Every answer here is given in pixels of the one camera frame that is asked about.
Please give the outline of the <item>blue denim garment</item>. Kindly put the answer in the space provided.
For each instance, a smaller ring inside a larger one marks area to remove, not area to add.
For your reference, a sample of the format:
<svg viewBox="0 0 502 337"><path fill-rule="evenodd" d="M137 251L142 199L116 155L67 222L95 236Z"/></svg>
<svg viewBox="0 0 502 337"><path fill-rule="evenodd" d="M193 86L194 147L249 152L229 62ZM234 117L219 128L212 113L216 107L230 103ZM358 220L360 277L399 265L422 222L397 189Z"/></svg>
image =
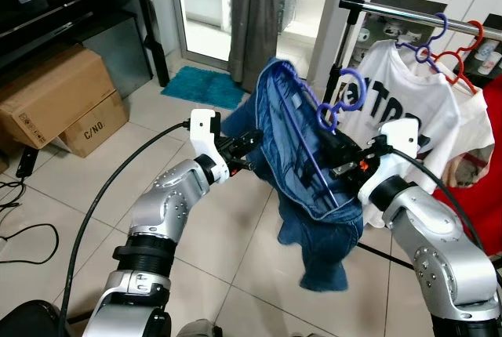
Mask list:
<svg viewBox="0 0 502 337"><path fill-rule="evenodd" d="M255 175L277 191L282 219L277 241L299 246L301 288L347 291L342 261L365 232L358 187L327 172L316 109L304 101L304 83L288 60L270 59L251 97L222 123L226 136L250 129L261 130L263 137L246 158Z"/></svg>

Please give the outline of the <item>purple plastic hanger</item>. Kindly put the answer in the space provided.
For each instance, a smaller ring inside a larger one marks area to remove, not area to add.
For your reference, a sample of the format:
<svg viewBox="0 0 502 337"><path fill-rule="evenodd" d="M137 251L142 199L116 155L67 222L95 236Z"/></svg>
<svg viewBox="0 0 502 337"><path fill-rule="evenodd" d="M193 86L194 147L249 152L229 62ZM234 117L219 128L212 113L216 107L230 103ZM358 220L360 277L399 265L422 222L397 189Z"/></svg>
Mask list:
<svg viewBox="0 0 502 337"><path fill-rule="evenodd" d="M436 71L437 73L440 73L440 69L437 68L436 61L432 58L434 53L431 51L431 43L436 40L441 38L442 36L445 35L445 33L448 32L449 30L449 19L444 13L436 13L436 16L441 19L442 21L442 29L441 32L438 33L438 35L433 35L427 42L420 44L419 46L415 46L412 44L409 44L408 42L396 42L395 47L401 48L405 47L408 48L409 50L413 51L413 57L415 57L417 63L423 63L427 64L430 66L433 71Z"/></svg>
<svg viewBox="0 0 502 337"><path fill-rule="evenodd" d="M317 123L336 134L343 134L337 129L338 114L358 111L365 101L366 80L352 68L341 69L340 76L344 75L352 76L355 81L348 83L344 96L336 102L322 102L316 98L288 61L277 62L269 78L282 118L282 122L273 125L276 143L289 141L291 144L290 148L281 150L281 165L296 171L295 179L286 184L291 194L303 194L305 201L317 201L318 205L311 209L319 215L351 204L362 185L334 179L327 172L323 144L317 136Z"/></svg>

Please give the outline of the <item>red plastic hanger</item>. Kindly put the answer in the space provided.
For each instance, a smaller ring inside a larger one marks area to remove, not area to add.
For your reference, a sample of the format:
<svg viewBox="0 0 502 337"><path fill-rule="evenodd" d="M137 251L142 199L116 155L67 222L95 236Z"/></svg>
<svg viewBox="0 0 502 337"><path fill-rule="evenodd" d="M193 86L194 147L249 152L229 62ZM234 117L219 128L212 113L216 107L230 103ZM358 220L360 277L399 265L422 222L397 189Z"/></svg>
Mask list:
<svg viewBox="0 0 502 337"><path fill-rule="evenodd" d="M440 54L434 54L431 57L431 60L433 60L434 63L437 63L440 60L440 58L444 55L449 55L454 57L457 61L457 65L459 66L459 70L455 71L455 75L453 78L447 77L447 82L451 86L456 85L456 83L460 83L461 86L465 86L466 89L470 91L471 96L477 96L477 94L479 93L479 89L477 89L477 87L474 86L474 84L470 82L470 80L467 79L465 75L465 56L469 54L471 50L477 49L477 47L480 46L482 40L484 39L485 32L484 32L484 26L481 25L479 21L470 20L468 21L468 23L474 25L479 30L479 32L475 36L475 39L469 45L465 47L459 47L457 50L442 52Z"/></svg>

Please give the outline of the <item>teal floor mat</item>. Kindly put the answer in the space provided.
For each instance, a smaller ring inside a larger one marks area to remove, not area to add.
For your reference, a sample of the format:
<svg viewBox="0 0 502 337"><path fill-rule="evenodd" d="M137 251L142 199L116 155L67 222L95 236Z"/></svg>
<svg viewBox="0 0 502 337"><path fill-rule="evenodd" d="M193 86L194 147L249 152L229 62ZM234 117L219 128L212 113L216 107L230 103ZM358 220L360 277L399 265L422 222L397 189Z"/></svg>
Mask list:
<svg viewBox="0 0 502 337"><path fill-rule="evenodd" d="M161 94L211 107L236 109L245 93L226 73L183 66L169 80Z"/></svg>

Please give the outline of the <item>white printed t-shirt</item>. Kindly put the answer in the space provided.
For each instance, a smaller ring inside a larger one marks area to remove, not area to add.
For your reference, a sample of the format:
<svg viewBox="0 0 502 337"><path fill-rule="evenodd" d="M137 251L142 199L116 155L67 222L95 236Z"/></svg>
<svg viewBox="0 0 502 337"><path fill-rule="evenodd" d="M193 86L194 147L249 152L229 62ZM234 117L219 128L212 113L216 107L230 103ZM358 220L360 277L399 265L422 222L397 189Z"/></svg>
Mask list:
<svg viewBox="0 0 502 337"><path fill-rule="evenodd" d="M384 123L415 118L417 158L434 175L442 175L456 153L461 127L461 109L446 77L413 73L392 40L376 41L356 71L366 80L363 105L358 111L340 112L337 129L364 147Z"/></svg>

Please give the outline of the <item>grey curtain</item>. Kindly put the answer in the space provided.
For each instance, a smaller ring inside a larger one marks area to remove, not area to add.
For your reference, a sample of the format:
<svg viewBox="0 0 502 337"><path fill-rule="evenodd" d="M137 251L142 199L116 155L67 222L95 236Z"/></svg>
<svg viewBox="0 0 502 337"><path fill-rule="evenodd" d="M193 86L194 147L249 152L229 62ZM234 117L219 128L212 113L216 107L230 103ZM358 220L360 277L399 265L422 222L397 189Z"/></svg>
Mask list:
<svg viewBox="0 0 502 337"><path fill-rule="evenodd" d="M231 44L228 72L251 93L264 66L277 52L278 36L292 16L294 0L229 0Z"/></svg>

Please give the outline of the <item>plain white shirt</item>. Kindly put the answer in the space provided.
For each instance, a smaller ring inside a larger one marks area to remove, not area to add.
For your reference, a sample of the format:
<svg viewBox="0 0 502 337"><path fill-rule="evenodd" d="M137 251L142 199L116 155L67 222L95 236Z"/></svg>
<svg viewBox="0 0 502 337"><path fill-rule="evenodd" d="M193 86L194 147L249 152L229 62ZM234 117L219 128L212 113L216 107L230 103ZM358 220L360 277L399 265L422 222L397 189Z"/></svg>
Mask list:
<svg viewBox="0 0 502 337"><path fill-rule="evenodd" d="M495 139L481 89L460 79L451 91L459 109L459 126L441 179L449 187L467 189L488 175Z"/></svg>

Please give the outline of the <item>metal clothes rack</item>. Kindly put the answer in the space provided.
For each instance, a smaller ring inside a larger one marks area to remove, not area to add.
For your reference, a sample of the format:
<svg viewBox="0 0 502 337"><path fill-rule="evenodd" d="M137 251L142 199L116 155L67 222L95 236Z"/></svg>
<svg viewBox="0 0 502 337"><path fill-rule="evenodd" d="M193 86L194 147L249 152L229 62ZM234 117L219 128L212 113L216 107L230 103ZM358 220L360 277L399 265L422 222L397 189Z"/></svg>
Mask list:
<svg viewBox="0 0 502 337"><path fill-rule="evenodd" d="M344 32L342 32L340 44L338 44L336 59L334 59L333 65L331 65L329 71L329 80L327 80L326 90L324 91L323 97L324 102L330 102L331 100L333 100L334 94L336 94L336 84L338 78L340 78L342 59L344 58L345 53L347 53L347 46L349 44L349 40L351 40L351 37L349 36L351 36L351 32L352 30L354 30L356 22L358 22L359 15L361 15L361 13L386 16L404 20L406 22L423 24L424 26L441 27L442 29L442 21L436 16L436 14L431 15L420 13L404 8L387 6L374 2L367 2L365 0L339 0L338 7L348 11L347 25L345 25ZM479 32L478 28L474 25L458 20L449 20L449 31L461 32L474 36L476 36ZM492 28L484 28L484 32L484 38L502 41L501 31Z"/></svg>

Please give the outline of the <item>red garment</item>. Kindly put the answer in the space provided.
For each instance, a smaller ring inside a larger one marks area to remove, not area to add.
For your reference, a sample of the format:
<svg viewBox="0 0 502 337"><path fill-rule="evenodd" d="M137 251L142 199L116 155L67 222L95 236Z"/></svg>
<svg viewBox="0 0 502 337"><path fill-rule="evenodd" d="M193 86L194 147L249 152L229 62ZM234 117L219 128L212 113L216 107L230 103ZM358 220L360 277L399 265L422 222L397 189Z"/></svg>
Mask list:
<svg viewBox="0 0 502 337"><path fill-rule="evenodd" d="M502 251L502 76L483 89L495 139L487 176L463 189L461 204L472 219L487 255Z"/></svg>

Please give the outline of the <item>small printed cardboard box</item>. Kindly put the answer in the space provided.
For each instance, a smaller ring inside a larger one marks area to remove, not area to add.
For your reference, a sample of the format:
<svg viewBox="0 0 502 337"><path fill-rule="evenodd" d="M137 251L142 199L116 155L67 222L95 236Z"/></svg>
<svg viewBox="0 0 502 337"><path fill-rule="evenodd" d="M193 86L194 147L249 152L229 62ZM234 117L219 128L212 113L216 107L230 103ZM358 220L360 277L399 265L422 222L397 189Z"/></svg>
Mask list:
<svg viewBox="0 0 502 337"><path fill-rule="evenodd" d="M82 118L69 125L53 141L53 146L71 152L75 157L86 158L128 121L128 109L118 91L114 91Z"/></svg>

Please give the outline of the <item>grey robot leg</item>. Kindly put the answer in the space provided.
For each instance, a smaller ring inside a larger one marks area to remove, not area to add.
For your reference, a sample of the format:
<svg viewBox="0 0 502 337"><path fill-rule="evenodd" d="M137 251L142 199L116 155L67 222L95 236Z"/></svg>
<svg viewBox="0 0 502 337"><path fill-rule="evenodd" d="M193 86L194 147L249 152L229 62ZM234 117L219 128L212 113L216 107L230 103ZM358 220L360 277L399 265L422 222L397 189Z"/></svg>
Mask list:
<svg viewBox="0 0 502 337"><path fill-rule="evenodd" d="M222 328L207 319L191 321L180 328L176 337L224 337Z"/></svg>

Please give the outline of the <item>large brown cardboard box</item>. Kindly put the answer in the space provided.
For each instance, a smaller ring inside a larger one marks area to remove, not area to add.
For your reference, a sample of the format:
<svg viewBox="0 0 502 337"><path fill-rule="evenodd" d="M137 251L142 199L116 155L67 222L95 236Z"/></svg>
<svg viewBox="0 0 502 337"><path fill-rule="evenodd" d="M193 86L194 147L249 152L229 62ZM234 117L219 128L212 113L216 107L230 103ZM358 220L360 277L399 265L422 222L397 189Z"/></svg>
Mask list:
<svg viewBox="0 0 502 337"><path fill-rule="evenodd" d="M0 72L0 132L40 150L114 93L103 57L56 44Z"/></svg>

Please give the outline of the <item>black power adapter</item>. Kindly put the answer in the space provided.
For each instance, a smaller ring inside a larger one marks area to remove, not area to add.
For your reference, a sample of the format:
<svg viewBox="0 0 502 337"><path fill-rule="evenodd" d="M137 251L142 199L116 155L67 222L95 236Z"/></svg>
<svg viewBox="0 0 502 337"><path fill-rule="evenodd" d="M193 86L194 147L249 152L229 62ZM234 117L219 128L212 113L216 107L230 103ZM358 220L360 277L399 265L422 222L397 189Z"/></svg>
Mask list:
<svg viewBox="0 0 502 337"><path fill-rule="evenodd" d="M31 176L35 172L35 165L39 155L39 149L33 147L25 147L21 152L21 158L16 169L16 177L24 179Z"/></svg>

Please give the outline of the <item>black desk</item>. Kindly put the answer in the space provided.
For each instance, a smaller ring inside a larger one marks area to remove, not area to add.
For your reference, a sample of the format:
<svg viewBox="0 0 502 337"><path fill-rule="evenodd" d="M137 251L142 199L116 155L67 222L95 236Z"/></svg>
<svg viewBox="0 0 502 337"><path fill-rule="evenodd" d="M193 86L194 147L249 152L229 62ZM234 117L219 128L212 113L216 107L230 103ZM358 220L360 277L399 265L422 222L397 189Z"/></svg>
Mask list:
<svg viewBox="0 0 502 337"><path fill-rule="evenodd" d="M0 55L66 28L90 15L110 11L128 0L0 0ZM160 86L169 82L166 52L158 39L153 0L137 0L140 8L141 43L146 48Z"/></svg>

